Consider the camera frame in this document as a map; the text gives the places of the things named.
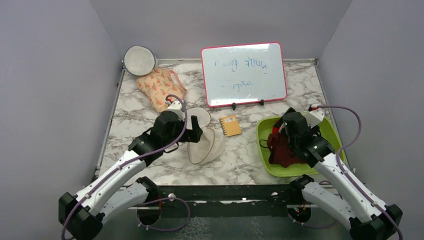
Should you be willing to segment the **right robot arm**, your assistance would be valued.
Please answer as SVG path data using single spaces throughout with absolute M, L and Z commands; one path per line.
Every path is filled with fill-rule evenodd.
M 289 199 L 296 204 L 306 200 L 326 211 L 349 231 L 353 240 L 388 240 L 394 234 L 402 240 L 402 210 L 396 204 L 386 204 L 351 172 L 340 158 L 344 146 L 335 150 L 317 134 L 325 117 L 322 109 L 318 105 L 301 113 L 290 107 L 281 117 L 279 131 L 288 140 L 289 152 L 324 176 L 340 196 L 303 175 L 291 182 Z

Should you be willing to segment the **dark bra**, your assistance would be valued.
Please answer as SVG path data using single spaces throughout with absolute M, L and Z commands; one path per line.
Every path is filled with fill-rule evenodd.
M 270 151 L 268 162 L 272 165 L 280 165 L 288 168 L 294 164 L 306 164 L 289 148 L 289 139 L 282 133 L 273 132 L 268 135 L 267 148 Z

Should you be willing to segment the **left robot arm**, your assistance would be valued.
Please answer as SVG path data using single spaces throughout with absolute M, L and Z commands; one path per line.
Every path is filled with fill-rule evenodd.
M 59 198 L 61 239 L 69 233 L 72 240 L 92 240 L 107 221 L 129 207 L 161 202 L 159 187 L 146 176 L 124 190 L 121 187 L 163 154 L 171 153 L 171 146 L 198 143 L 202 135 L 196 115 L 175 109 L 160 113 L 153 126 L 135 137 L 109 170 L 77 193 L 66 192 Z

